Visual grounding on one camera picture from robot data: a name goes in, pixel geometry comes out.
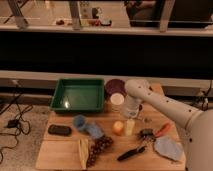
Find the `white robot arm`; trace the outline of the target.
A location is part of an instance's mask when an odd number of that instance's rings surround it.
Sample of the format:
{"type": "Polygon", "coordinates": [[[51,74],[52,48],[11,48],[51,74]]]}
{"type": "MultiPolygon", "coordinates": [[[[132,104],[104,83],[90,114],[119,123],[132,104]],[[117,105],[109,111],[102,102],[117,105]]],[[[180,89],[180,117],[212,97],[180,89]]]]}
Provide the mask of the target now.
{"type": "Polygon", "coordinates": [[[147,102],[188,133],[186,171],[213,171],[213,109],[203,111],[160,95],[144,79],[127,80],[125,91],[125,117],[137,118],[140,104],[147,102]]]}

